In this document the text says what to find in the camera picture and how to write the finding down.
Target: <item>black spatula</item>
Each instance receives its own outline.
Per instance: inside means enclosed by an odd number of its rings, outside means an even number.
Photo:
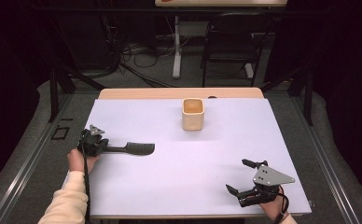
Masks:
[[[106,147],[105,152],[124,152],[132,155],[145,156],[152,154],[155,144],[128,142],[125,147]]]

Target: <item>person's left hand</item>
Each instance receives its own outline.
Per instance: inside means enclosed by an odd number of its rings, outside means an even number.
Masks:
[[[80,172],[84,172],[84,160],[83,160],[83,155],[80,151],[78,151],[78,149],[74,148],[72,149],[68,155],[68,167],[70,172],[71,171],[80,171]],[[87,158],[87,164],[88,164],[88,173],[91,172],[91,170],[93,169],[94,163],[97,162],[100,158],[100,155],[97,157],[88,157]]]

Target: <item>chair backrest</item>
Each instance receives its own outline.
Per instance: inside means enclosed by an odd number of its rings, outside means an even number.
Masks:
[[[216,15],[207,25],[210,35],[267,34],[273,27],[273,20],[267,14],[247,12],[225,12]]]

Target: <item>beige cup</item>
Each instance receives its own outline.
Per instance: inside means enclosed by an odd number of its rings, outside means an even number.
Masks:
[[[199,131],[203,128],[204,104],[202,99],[184,99],[182,103],[182,128]]]

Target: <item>white tabletop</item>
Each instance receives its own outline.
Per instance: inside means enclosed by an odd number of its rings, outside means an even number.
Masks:
[[[287,0],[155,0],[157,7],[285,7]]]
[[[155,143],[148,156],[103,154],[90,174],[95,218],[249,217],[226,189],[254,187],[256,169],[242,159],[268,161],[296,179],[283,185],[289,212],[311,213],[283,136],[266,99],[205,99],[203,130],[181,127],[181,99],[96,100],[86,127],[104,130],[109,146]]]

